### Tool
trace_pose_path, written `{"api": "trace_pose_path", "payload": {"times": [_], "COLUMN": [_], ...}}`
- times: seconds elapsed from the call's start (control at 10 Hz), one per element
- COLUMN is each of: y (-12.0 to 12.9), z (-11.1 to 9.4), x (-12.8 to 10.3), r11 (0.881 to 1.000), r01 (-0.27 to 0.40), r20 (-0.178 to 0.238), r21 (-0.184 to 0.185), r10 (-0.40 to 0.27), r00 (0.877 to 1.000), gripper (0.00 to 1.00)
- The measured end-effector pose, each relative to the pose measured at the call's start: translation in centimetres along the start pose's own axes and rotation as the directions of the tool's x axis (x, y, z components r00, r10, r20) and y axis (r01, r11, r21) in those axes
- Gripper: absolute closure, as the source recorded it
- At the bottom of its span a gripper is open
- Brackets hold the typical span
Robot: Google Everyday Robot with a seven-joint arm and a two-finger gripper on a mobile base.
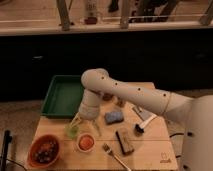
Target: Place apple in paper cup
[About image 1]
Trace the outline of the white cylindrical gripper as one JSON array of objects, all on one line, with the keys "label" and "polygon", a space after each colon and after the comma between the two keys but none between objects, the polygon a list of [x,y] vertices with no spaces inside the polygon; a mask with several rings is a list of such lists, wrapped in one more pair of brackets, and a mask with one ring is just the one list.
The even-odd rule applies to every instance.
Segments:
[{"label": "white cylindrical gripper", "polygon": [[100,103],[101,103],[101,100],[98,94],[85,89],[83,93],[83,98],[78,110],[79,114],[75,115],[75,117],[69,123],[69,127],[72,128],[78,125],[82,121],[82,119],[93,120],[92,121],[93,126],[98,132],[98,135],[101,136],[102,135],[101,130],[98,124],[96,123],[96,120],[94,120],[98,117],[100,113]]}]

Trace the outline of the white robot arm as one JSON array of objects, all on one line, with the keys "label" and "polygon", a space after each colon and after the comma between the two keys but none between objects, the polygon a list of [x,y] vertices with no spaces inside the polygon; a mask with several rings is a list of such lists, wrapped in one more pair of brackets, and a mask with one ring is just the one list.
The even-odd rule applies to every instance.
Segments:
[{"label": "white robot arm", "polygon": [[183,124],[185,135],[180,171],[213,171],[213,95],[190,98],[111,78],[105,69],[88,69],[81,75],[84,87],[77,116],[94,120],[100,113],[100,95],[111,94],[154,114]]}]

